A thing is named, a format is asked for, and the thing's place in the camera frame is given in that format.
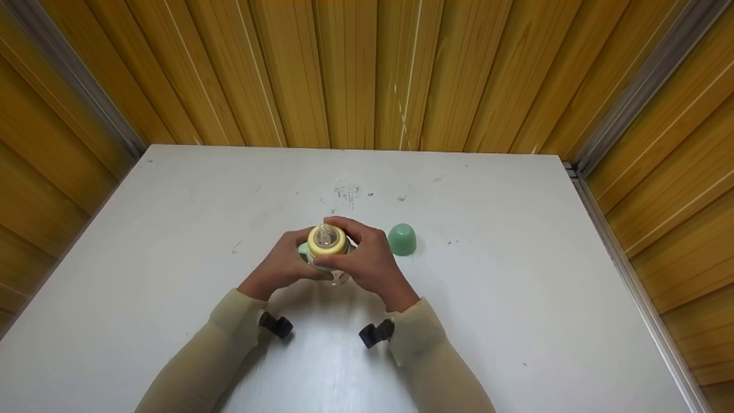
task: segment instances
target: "green bottle part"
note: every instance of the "green bottle part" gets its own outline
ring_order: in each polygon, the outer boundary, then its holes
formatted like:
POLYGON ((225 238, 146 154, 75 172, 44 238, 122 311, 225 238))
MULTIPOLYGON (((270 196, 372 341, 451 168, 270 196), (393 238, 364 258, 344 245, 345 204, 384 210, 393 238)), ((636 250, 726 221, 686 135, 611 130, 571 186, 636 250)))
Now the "green bottle part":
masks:
POLYGON ((408 256, 415 252, 415 231, 406 223, 399 223, 388 235, 390 251, 398 256, 408 256))

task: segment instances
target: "beige sleeve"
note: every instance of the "beige sleeve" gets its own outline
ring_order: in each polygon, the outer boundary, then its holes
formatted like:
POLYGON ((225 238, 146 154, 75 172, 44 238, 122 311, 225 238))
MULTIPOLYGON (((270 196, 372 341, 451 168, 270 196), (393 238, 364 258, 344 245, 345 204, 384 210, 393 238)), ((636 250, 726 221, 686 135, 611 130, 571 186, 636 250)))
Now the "beige sleeve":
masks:
POLYGON ((395 323, 390 350, 422 413, 495 411, 425 298, 388 317, 395 323))
POLYGON ((135 412, 211 411, 244 356, 258 344, 258 322, 266 305, 231 290, 158 373, 135 412))

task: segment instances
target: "wood paneling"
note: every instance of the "wood paneling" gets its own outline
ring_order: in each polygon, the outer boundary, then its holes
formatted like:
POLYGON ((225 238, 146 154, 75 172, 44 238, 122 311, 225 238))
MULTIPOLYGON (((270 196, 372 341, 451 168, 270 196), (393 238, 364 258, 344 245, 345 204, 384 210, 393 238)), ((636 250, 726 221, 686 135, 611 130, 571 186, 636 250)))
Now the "wood paneling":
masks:
POLYGON ((125 0, 87 0, 87 4, 175 141, 194 145, 201 143, 199 132, 178 100, 125 0))
POLYGON ((18 291, 0 284, 0 312, 15 314, 23 308, 23 304, 27 299, 27 295, 20 294, 18 291))
POLYGON ((734 380, 734 284, 663 316, 699 384, 734 380))
POLYGON ((331 145, 373 149, 377 0, 314 6, 331 145))
POLYGON ((625 11, 628 0, 584 1, 515 137, 513 154, 538 152, 625 11))
POLYGON ((329 148, 311 1, 250 2, 288 145, 329 148))
MULTIPOLYGON (((101 84, 134 77, 179 143, 239 144, 239 129, 254 146, 564 159, 686 3, 44 2, 101 84)), ((145 129, 133 89, 109 94, 145 129)))
POLYGON ((685 0, 630 2, 541 153, 573 160, 686 3, 685 0))
POLYGON ((175 143, 84 0, 40 0, 48 15, 146 143, 175 143))
POLYGON ((53 257, 0 226, 0 284, 31 295, 53 266, 53 257))
POLYGON ((89 215, 1 143, 0 176, 0 225, 60 257, 89 215))
MULTIPOLYGON (((714 24, 589 179, 602 211, 611 210, 734 93, 734 7, 714 24)), ((733 104, 720 129, 734 131, 733 104)))
POLYGON ((511 0, 447 0, 420 147, 463 151, 511 0))
POLYGON ((0 140, 92 214, 116 179, 3 59, 0 89, 0 140))
POLYGON ((4 7, 0 7, 0 54, 117 179, 125 176, 132 164, 131 159, 4 7))
POLYGON ((203 142, 244 145, 186 4, 128 0, 128 6, 203 142))
POLYGON ((509 152, 581 0, 515 0, 465 150, 509 152))
POLYGON ((734 282, 734 191, 632 259, 659 312, 734 282))
POLYGON ((0 339, 2 339, 5 332, 10 327, 12 318, 13 315, 11 313, 0 310, 0 339))
POLYGON ((701 387, 713 413, 734 412, 734 381, 701 387))
POLYGON ((729 7, 588 177, 702 386, 734 380, 732 23, 729 7))
POLYGON ((609 225, 635 256, 734 187, 733 172, 734 96, 607 214, 609 225))
POLYGON ((443 0, 380 1, 375 148, 418 150, 443 0))
POLYGON ((247 144, 287 146, 246 1, 192 1, 191 14, 247 144))

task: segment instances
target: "black clamp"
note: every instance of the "black clamp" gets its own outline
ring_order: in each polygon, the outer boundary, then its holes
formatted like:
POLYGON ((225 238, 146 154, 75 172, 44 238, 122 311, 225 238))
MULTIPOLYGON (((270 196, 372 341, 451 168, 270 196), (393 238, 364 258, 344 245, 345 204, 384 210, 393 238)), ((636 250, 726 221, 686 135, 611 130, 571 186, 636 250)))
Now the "black clamp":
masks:
POLYGON ((260 323, 258 324, 260 327, 278 336, 281 340, 285 340, 288 334, 291 333, 291 330, 293 330, 293 324, 287 318, 281 317, 275 320, 275 317, 271 316, 269 312, 264 312, 260 316, 260 323))
POLYGON ((383 340, 389 340, 393 337, 395 331, 395 323, 392 320, 385 320, 375 327, 374 324, 370 324, 360 331, 360 338, 365 343, 367 348, 372 348, 378 342, 383 340))

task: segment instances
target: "person's right hand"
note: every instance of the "person's right hand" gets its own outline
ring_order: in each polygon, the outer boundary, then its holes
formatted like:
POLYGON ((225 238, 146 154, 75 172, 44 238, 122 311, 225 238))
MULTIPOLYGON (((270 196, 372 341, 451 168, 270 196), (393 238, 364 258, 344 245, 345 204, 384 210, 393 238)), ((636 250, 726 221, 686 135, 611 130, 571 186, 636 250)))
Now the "person's right hand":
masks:
POLYGON ((318 256, 314 265, 348 273, 357 285, 379 295, 388 312, 403 312, 420 300, 395 263, 383 230, 344 217, 327 217, 324 222, 343 229, 357 249, 350 254, 318 256))

